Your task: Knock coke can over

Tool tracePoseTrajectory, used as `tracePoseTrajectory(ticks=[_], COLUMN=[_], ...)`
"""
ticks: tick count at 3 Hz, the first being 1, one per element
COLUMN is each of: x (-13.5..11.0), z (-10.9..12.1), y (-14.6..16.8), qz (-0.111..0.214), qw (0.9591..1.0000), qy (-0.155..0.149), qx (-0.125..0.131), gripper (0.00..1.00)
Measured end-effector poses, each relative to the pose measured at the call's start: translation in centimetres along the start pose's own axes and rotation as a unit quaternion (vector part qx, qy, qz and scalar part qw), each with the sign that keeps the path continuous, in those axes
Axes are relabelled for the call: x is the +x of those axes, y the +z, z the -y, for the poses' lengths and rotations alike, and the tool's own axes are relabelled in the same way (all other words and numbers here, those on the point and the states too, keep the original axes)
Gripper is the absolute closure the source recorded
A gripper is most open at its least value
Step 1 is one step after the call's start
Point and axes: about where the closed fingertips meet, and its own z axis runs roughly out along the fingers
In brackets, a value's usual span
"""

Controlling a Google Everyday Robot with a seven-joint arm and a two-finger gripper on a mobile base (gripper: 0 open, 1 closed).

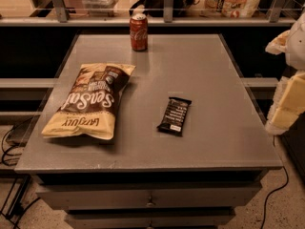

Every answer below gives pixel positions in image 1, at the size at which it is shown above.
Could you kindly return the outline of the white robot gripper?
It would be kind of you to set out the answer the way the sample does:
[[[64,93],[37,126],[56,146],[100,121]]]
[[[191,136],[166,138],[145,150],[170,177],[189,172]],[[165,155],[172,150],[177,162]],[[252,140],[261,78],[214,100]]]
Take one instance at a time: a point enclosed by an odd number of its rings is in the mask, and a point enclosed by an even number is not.
[[[300,15],[289,31],[284,31],[269,42],[265,51],[274,55],[285,53],[289,66],[305,70],[305,13]],[[274,92],[265,129],[271,135],[282,135],[304,112],[305,73],[282,76]]]

